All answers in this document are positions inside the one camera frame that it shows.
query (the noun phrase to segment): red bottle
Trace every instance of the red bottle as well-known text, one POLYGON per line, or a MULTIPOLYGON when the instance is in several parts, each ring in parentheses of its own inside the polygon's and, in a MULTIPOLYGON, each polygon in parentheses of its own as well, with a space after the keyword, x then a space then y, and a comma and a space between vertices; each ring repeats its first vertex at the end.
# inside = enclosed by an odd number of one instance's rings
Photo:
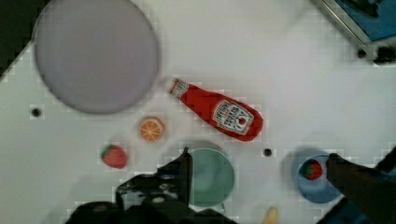
POLYGON ((201 119, 228 136, 247 142, 262 131, 262 116, 244 103, 213 91, 204 91, 178 78, 168 83, 167 88, 201 119))

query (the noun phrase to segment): gray plate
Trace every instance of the gray plate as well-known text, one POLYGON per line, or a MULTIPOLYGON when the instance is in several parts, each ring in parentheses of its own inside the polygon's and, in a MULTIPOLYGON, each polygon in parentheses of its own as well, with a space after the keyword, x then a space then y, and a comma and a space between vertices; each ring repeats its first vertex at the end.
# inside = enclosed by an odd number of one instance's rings
POLYGON ((92 114, 119 112, 150 89, 158 42, 127 0, 54 0, 35 25, 35 59, 49 90, 92 114))

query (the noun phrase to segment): table surface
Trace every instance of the table surface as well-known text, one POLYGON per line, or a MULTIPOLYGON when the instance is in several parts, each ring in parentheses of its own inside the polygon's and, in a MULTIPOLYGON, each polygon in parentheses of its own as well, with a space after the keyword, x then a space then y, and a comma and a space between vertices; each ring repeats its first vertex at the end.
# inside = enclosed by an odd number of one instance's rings
POLYGON ((231 139, 153 87, 139 105, 91 116, 60 103, 35 67, 31 43, 0 85, 0 223, 64 223, 86 202, 113 201, 115 187, 155 172, 195 141, 222 147, 236 171, 225 203, 238 223, 261 223, 270 206, 279 223, 316 223, 336 202, 305 200, 290 179, 290 155, 318 147, 373 167, 396 143, 394 68, 374 67, 305 0, 135 1, 162 47, 161 77, 181 77, 262 112, 253 142, 231 139), (39 107, 35 119, 30 110, 39 107), (164 141, 142 142, 136 123, 166 116, 164 141), (131 159, 113 170, 99 158, 119 142, 131 159), (272 157, 262 150, 271 148, 272 157))

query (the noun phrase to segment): strawberry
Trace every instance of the strawberry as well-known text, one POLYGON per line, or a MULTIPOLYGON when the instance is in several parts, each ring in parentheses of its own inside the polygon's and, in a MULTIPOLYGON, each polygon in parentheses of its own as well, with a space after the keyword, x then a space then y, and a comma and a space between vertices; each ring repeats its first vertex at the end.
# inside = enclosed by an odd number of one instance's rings
POLYGON ((315 160, 308 161, 304 166, 304 177, 308 180, 316 180, 323 175, 320 163, 315 160))
POLYGON ((101 158, 106 165, 118 169, 124 168, 127 162, 124 150, 121 147, 113 145, 108 146, 102 152, 101 158))

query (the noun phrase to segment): black hole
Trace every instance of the black hole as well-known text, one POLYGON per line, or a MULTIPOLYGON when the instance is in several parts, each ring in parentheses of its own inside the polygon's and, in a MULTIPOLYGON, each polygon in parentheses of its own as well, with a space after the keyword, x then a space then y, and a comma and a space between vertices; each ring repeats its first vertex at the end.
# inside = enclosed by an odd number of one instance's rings
POLYGON ((359 58, 364 58, 364 57, 366 57, 366 51, 364 51, 364 50, 362 50, 362 49, 360 49, 360 50, 358 50, 358 57, 359 58))
POLYGON ((343 221, 345 223, 350 223, 350 217, 343 217, 343 221))
POLYGON ((35 118, 38 118, 41 116, 41 110, 39 108, 34 108, 32 110, 32 116, 35 118))
POLYGON ((264 154, 264 156, 266 156, 266 157, 270 157, 272 155, 272 150, 269 148, 266 148, 262 154, 264 154))

